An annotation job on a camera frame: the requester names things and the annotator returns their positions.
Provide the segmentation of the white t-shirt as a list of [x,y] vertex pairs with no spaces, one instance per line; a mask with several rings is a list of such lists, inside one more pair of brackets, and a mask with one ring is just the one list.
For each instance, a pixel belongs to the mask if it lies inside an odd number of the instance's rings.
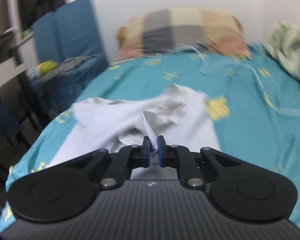
[[73,105],[71,130],[50,166],[75,159],[100,148],[116,153],[123,146],[141,145],[149,137],[157,150],[158,136],[169,145],[181,145],[192,152],[203,147],[220,150],[213,120],[206,106],[208,96],[189,87],[172,84],[147,100],[89,98]]

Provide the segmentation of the teal patterned bed sheet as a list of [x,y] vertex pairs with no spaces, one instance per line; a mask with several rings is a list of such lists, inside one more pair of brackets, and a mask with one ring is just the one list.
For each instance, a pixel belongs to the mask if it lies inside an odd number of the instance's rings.
[[77,101],[143,100],[172,84],[206,93],[221,150],[289,178],[298,190],[290,220],[300,228],[300,85],[262,46],[251,60],[182,51],[116,63]]

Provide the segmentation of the grey cloth on chair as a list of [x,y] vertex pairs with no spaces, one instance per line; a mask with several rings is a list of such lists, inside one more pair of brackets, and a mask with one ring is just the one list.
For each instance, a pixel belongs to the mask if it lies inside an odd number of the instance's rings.
[[49,71],[43,77],[40,78],[41,83],[48,82],[52,79],[55,79],[66,72],[78,68],[82,63],[90,59],[99,57],[99,55],[89,55],[89,56],[78,56],[78,57],[69,57],[65,59],[57,68]]

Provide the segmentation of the green apple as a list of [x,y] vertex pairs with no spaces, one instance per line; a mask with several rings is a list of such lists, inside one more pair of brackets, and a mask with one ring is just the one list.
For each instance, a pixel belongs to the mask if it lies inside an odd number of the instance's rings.
[[52,70],[56,69],[58,67],[58,63],[55,61],[45,61],[43,63],[40,63],[37,66],[37,73],[40,76],[44,76],[47,73],[51,72]]

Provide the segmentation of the plaid checked pillow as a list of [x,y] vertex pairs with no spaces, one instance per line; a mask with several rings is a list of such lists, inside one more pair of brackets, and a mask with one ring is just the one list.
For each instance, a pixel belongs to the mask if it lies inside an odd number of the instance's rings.
[[235,16],[200,8],[165,9],[131,18],[117,32],[117,60],[167,53],[184,46],[215,54],[250,58],[243,28]]

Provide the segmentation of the dark wooden table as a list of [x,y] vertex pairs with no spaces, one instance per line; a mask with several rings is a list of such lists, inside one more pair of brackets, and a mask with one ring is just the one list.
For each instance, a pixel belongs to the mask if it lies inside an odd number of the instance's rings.
[[26,65],[22,63],[19,55],[17,42],[15,41],[15,28],[7,29],[2,35],[0,40],[7,38],[7,56],[0,59],[0,88],[8,83],[10,80],[17,78],[20,86],[25,94],[25,98],[28,101],[29,106],[34,111],[37,119],[45,128],[51,121],[49,115],[47,115],[38,99],[37,94],[34,92],[29,79],[26,75]]

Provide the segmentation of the blue covered chair right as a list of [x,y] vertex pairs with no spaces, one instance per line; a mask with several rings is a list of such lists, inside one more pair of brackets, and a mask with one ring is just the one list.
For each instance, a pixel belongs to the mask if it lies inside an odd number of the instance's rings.
[[48,82],[35,79],[33,84],[49,109],[67,109],[108,66],[91,0],[68,3],[37,20],[32,29],[40,63],[55,61],[59,66],[69,57],[99,55]]

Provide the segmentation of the green fleece cartoon blanket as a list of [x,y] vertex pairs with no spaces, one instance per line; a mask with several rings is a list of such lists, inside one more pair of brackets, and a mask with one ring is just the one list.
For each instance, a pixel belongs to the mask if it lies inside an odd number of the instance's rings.
[[300,26],[288,22],[275,23],[264,46],[270,56],[300,82]]

